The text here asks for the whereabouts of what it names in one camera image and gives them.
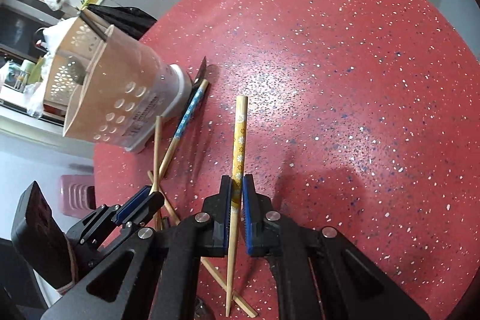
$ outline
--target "perforated plastic container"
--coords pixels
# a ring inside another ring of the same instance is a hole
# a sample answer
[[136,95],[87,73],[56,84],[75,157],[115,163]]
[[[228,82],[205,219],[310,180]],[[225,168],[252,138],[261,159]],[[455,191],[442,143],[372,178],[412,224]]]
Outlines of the perforated plastic container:
[[[105,31],[110,24],[94,13],[85,10],[88,17],[97,24],[101,31]],[[45,101],[56,103],[66,107],[69,99],[75,89],[75,77],[71,74],[69,63],[71,56],[82,63],[85,67],[92,61],[101,41],[97,35],[90,29],[79,17],[71,18],[49,28],[52,29],[52,35],[56,33],[62,35],[64,29],[67,29],[63,39],[59,41],[58,48],[55,49],[52,65],[45,83]],[[51,43],[55,46],[56,41],[52,39]]]
[[70,98],[63,135],[138,152],[153,133],[156,115],[169,119],[181,113],[191,80],[113,25],[106,34],[83,86]]

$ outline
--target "black bag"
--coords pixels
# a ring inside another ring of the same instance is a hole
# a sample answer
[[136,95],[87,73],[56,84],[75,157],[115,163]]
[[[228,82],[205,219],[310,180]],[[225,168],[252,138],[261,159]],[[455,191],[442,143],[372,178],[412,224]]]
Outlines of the black bag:
[[136,40],[142,38],[157,20],[136,7],[109,7],[89,4],[87,9],[115,25]]

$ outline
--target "plastic bag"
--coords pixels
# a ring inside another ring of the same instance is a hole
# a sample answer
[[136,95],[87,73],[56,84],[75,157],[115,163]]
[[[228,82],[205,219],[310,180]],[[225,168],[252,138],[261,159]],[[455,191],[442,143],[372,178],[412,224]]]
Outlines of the plastic bag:
[[46,5],[53,11],[58,11],[62,8],[63,0],[43,0]]
[[21,74],[22,74],[22,69],[20,65],[14,63],[13,61],[8,61],[6,64],[2,67],[2,77],[1,77],[1,84],[10,86],[14,88],[15,90],[19,91],[19,87],[21,85]]
[[56,25],[43,29],[43,37],[45,37],[45,43],[50,53],[55,54],[63,38],[73,26],[75,20],[76,17],[68,18],[64,21],[60,21]]
[[54,55],[50,52],[44,56],[44,63],[41,69],[43,81],[27,85],[23,91],[27,102],[27,114],[34,118],[40,118],[43,115],[43,99],[47,89],[46,81],[49,77],[50,68],[52,67],[53,57]]

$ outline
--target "blue gripper pad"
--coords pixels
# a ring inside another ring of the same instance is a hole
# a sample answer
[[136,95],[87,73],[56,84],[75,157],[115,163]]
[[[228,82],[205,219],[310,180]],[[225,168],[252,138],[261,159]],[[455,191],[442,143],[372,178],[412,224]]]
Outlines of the blue gripper pad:
[[243,196],[243,222],[245,223],[245,247],[247,248],[247,254],[253,254],[253,242],[252,242],[252,221],[250,215],[250,197],[249,187],[253,186],[253,192],[255,193],[254,178],[252,175],[244,175],[242,180],[242,196]]
[[152,186],[143,186],[137,194],[131,197],[126,203],[122,205],[120,209],[118,209],[117,213],[113,217],[113,222],[116,226],[120,226],[126,221],[124,221],[130,214],[140,205],[143,201],[146,200],[148,195],[150,194],[150,190]]

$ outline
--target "chopstick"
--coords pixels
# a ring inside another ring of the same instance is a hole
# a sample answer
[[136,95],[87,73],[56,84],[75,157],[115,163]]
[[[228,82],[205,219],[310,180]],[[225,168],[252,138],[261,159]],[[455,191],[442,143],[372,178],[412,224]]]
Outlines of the chopstick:
[[[153,143],[153,172],[154,172],[154,180],[152,182],[152,192],[158,191],[158,169],[159,169],[159,162],[158,162],[158,150],[160,148],[160,141],[162,139],[162,117],[157,116],[155,118],[155,136],[154,136],[154,143]],[[160,209],[154,216],[154,224],[155,230],[161,231],[162,230],[162,213]]]
[[95,24],[95,22],[93,22],[88,17],[88,15],[85,14],[85,12],[83,10],[80,10],[80,13],[78,14],[78,16],[82,19],[83,22],[85,22],[88,25],[88,27],[90,29],[92,29],[92,31],[99,37],[99,39],[101,39],[102,41],[104,41],[106,43],[107,35],[100,30],[100,28],[97,26],[97,24]]
[[232,187],[230,206],[229,252],[226,260],[226,304],[225,316],[230,316],[233,297],[233,278],[235,276],[235,259],[239,234],[240,207],[242,203],[242,179],[245,161],[245,140],[247,136],[248,97],[237,96],[235,110],[235,132],[233,139]]
[[158,169],[158,183],[160,183],[163,177],[165,176],[165,172],[167,171],[167,168],[173,159],[175,151],[177,150],[178,144],[180,143],[180,138],[182,137],[183,132],[185,131],[185,128],[187,127],[187,124],[190,121],[191,116],[193,115],[195,109],[197,108],[200,101],[202,100],[203,94],[205,93],[207,87],[208,87],[208,80],[204,79],[201,82],[197,92],[193,96],[193,99],[191,100],[190,105],[188,106],[188,109],[185,112],[185,115],[183,116],[177,128],[177,131],[175,132],[175,135],[173,136],[173,139],[169,145],[169,149],[166,151],[165,157],[162,160],[162,164],[160,164],[160,168]]
[[[150,181],[153,183],[154,181],[154,175],[153,172],[148,171],[148,177],[150,178]],[[172,205],[170,204],[167,196],[162,190],[162,187],[159,185],[158,190],[163,194],[165,198],[165,209],[168,211],[170,215],[171,221],[177,226],[180,224],[180,219],[177,216],[175,210],[173,209]],[[227,291],[227,285],[222,278],[222,274],[220,274],[220,271],[218,271],[213,264],[208,260],[207,258],[200,258],[200,262],[205,266],[207,271],[210,273],[210,275],[213,277],[215,281],[220,285],[220,287]],[[249,317],[257,317],[258,313],[250,306],[248,303],[242,298],[240,294],[238,294],[235,290],[233,291],[233,300],[235,303],[249,316]]]

